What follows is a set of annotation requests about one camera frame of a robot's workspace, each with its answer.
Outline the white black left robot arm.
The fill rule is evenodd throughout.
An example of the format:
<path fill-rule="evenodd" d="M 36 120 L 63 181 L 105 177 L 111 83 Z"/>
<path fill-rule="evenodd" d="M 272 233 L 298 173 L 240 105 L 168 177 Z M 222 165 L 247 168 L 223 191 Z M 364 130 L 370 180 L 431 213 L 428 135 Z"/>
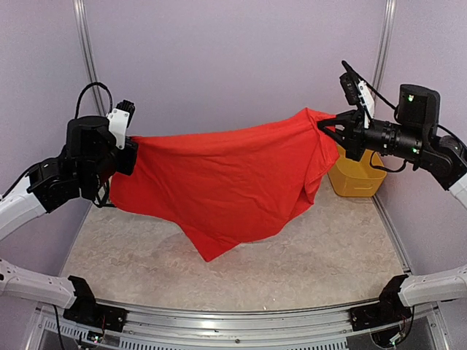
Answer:
<path fill-rule="evenodd" d="M 32 165 L 2 196 L 1 237 L 75 198 L 104 206 L 100 189 L 116 173 L 132 174 L 137 150 L 131 138 L 117 140 L 105 117 L 70 120 L 60 155 Z M 1 261 L 1 294 L 51 304 L 63 309 L 65 319 L 115 332 L 122 332 L 128 314 L 98 303 L 84 278 L 49 276 L 6 260 Z"/>

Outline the grey corner post right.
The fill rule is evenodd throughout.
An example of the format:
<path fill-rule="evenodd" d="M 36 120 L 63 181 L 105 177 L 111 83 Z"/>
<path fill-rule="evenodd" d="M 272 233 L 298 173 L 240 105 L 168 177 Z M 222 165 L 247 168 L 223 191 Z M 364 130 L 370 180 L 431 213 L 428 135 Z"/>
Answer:
<path fill-rule="evenodd" d="M 390 49 L 391 36 L 395 22 L 396 0 L 385 1 L 385 11 L 382 21 L 382 30 L 379 38 L 377 59 L 374 67 L 372 85 L 377 90 L 380 89 L 384 79 L 387 55 Z"/>

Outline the red t-shirt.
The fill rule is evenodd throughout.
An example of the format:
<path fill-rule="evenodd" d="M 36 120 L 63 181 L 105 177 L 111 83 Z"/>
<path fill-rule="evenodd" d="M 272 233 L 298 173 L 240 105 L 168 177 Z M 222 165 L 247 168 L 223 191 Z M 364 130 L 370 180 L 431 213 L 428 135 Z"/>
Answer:
<path fill-rule="evenodd" d="M 206 261 L 278 234 L 313 204 L 338 160 L 319 131 L 328 114 L 302 109 L 252 128 L 181 136 L 138 136 L 134 172 L 115 174 L 120 210 L 177 224 Z"/>

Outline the black display box green brooch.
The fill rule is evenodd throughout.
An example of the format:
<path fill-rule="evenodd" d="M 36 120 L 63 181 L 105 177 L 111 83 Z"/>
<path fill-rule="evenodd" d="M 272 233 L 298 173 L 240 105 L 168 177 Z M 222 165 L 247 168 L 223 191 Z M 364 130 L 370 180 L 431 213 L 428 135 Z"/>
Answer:
<path fill-rule="evenodd" d="M 110 181 L 107 180 L 96 193 L 93 204 L 97 208 L 114 208 L 115 205 L 110 200 Z"/>

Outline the grey aluminium front rail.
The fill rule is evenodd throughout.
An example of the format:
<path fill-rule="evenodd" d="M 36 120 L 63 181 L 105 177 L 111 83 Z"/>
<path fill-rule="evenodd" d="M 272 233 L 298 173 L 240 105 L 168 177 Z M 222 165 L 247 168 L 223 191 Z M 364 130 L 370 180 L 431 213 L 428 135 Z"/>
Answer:
<path fill-rule="evenodd" d="M 127 310 L 122 332 L 56 319 L 40 306 L 26 349 L 377 349 L 378 333 L 392 325 L 354 331 L 350 304 L 284 311 L 191 311 L 120 303 Z"/>

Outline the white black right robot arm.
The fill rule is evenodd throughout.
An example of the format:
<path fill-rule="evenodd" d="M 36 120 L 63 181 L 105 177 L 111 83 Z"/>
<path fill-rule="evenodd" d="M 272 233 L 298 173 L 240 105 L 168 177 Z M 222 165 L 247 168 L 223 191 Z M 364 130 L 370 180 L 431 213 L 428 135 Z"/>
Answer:
<path fill-rule="evenodd" d="M 466 204 L 466 145 L 452 132 L 438 136 L 438 92 L 419 85 L 401 85 L 394 122 L 376 120 L 368 110 L 364 87 L 344 87 L 355 109 L 319 121 L 317 127 L 332 138 L 351 160 L 360 160 L 366 150 L 391 155 L 426 170 L 462 205 Z M 414 316 L 420 304 L 466 298 L 466 267 L 421 276 L 393 277 L 378 301 L 350 309 L 354 331 L 401 322 Z"/>

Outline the grey corner post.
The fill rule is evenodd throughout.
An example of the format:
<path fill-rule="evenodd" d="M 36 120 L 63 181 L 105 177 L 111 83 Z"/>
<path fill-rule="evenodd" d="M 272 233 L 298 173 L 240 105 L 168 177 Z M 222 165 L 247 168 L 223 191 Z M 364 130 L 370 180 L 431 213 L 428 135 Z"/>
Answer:
<path fill-rule="evenodd" d="M 85 70 L 89 82 L 97 82 L 98 76 L 93 59 L 93 51 L 88 29 L 85 2 L 83 0 L 73 0 L 74 16 L 77 23 L 77 33 L 85 64 Z"/>
<path fill-rule="evenodd" d="M 395 22 L 396 0 L 385 1 L 385 11 L 382 21 L 382 30 L 379 38 L 377 59 L 374 67 L 372 85 L 377 90 L 380 89 L 384 79 L 387 55 L 390 49 L 391 36 Z"/>

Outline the grey corner post left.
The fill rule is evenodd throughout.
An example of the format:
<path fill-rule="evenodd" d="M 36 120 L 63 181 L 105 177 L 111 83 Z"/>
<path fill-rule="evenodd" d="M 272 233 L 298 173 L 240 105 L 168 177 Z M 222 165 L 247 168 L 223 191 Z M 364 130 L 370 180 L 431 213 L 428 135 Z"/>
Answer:
<path fill-rule="evenodd" d="M 77 23 L 77 33 L 85 64 L 85 70 L 89 82 L 97 82 L 98 76 L 93 59 L 93 51 L 88 29 L 85 2 L 83 0 L 73 0 L 74 16 Z"/>

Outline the yellow plastic basket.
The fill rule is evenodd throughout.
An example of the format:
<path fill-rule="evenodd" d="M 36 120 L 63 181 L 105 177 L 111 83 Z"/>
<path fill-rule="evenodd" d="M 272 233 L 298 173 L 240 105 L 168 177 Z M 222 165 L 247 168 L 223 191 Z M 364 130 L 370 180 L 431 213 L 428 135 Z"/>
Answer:
<path fill-rule="evenodd" d="M 341 197 L 369 198 L 375 195 L 383 183 L 387 172 L 370 166 L 383 167 L 378 154 L 372 155 L 372 151 L 366 150 L 360 161 L 354 161 L 345 157 L 345 150 L 337 146 L 339 159 L 328 172 L 334 192 Z"/>

